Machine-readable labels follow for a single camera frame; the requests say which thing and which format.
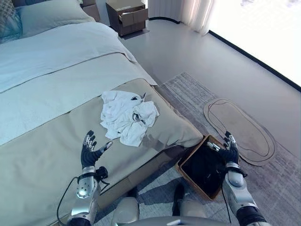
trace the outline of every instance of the pillow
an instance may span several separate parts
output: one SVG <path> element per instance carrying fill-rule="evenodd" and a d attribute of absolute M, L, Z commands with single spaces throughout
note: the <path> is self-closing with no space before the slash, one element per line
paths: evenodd
<path fill-rule="evenodd" d="M 95 21 L 79 6 L 77 0 L 50 0 L 19 9 L 23 38 L 55 27 Z"/>
<path fill-rule="evenodd" d="M 0 43 L 18 39 L 22 24 L 11 0 L 0 0 Z"/>

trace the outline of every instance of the rug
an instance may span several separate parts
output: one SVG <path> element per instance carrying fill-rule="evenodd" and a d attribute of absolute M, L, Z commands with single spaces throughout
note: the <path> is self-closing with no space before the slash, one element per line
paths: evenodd
<path fill-rule="evenodd" d="M 223 141 L 208 123 L 203 108 L 217 95 L 206 89 L 186 73 L 182 73 L 158 87 L 158 91 L 171 105 L 184 115 L 204 135 L 211 134 Z M 171 216 L 174 189 L 178 183 L 185 187 L 185 199 L 198 200 L 204 205 L 208 218 L 228 222 L 226 205 L 221 194 L 215 201 L 199 196 L 175 170 L 172 161 L 140 183 L 137 188 L 140 219 Z M 288 150 L 277 145 L 277 154 L 268 164 L 257 167 L 240 161 L 241 168 L 248 173 L 248 190 L 255 199 L 266 220 L 273 226 L 299 226 L 301 222 L 301 168 L 300 160 Z M 109 226 L 117 204 L 100 211 L 95 226 Z M 232 225 L 238 226 L 230 213 Z"/>
<path fill-rule="evenodd" d="M 235 103 L 214 99 L 205 105 L 204 115 L 221 136 L 229 131 L 235 137 L 239 155 L 246 162 L 263 166 L 274 158 L 277 147 L 273 136 Z"/>

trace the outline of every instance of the white cloth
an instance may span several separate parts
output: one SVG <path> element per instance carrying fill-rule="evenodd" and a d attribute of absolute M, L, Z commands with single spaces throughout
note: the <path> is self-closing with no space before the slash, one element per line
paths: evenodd
<path fill-rule="evenodd" d="M 159 116 L 154 102 L 144 102 L 138 94 L 124 91 L 105 91 L 100 124 L 108 131 L 106 137 L 120 138 L 124 145 L 138 147 L 148 127 Z"/>

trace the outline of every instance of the window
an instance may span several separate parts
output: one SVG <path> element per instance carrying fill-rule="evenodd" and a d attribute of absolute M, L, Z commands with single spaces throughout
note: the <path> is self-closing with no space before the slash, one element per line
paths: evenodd
<path fill-rule="evenodd" d="M 210 30 L 301 86 L 300 2 L 217 0 Z"/>

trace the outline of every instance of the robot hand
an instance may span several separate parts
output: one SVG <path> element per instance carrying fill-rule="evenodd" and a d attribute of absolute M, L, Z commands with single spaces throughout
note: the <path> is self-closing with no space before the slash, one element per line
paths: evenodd
<path fill-rule="evenodd" d="M 95 139 L 95 136 L 93 134 L 94 132 L 90 130 L 84 138 L 80 157 L 82 168 L 95 166 L 95 163 L 100 158 L 100 156 L 113 144 L 113 142 L 110 141 L 99 150 L 93 151 L 95 145 L 97 144 L 96 141 L 93 142 Z"/>
<path fill-rule="evenodd" d="M 224 144 L 224 147 L 226 149 L 220 149 L 218 153 L 223 157 L 226 163 L 233 162 L 238 165 L 239 152 L 236 141 L 232 134 L 230 134 L 228 131 L 225 135 L 226 137 L 224 138 L 224 140 L 226 141 L 226 144 Z"/>

